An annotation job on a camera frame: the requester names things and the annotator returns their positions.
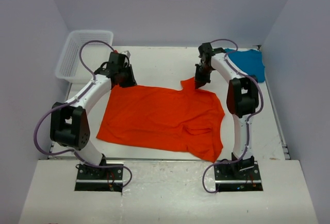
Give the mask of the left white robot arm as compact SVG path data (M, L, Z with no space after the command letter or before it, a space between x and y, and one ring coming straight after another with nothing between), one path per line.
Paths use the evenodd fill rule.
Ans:
M72 149L89 173L102 179L107 173L105 156L90 141L88 114L95 104L116 85L132 87L137 83L130 64L130 52L111 52L108 61L93 72L91 80L65 103L55 103L51 114L50 138Z

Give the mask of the orange t shirt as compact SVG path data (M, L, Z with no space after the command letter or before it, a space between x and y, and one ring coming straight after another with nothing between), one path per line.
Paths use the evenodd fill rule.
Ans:
M220 156L225 116L213 92L196 89L193 78L181 90L151 86L113 87L97 133L108 143L190 154L214 163Z

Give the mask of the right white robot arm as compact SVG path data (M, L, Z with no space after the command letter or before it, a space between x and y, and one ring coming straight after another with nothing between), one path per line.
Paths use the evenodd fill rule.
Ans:
M229 60L229 53L221 47L214 49L210 42L202 43L198 51L201 60L195 65L195 88L210 83L211 72L217 71L228 83L226 106L234 120L232 158L224 159L214 167L224 176L231 174L235 179L241 179L255 165L251 125L253 117L259 113L260 87L257 77L234 66Z

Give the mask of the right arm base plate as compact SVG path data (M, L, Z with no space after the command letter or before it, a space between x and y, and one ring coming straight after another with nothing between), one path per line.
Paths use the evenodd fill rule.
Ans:
M214 166L216 192L263 191L258 163L254 167L234 172L230 165Z

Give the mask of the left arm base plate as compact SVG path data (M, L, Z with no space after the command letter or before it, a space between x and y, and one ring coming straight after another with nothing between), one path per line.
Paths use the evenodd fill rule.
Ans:
M115 168L94 168L77 164L75 191L119 192L123 190L123 163L112 163L107 166Z

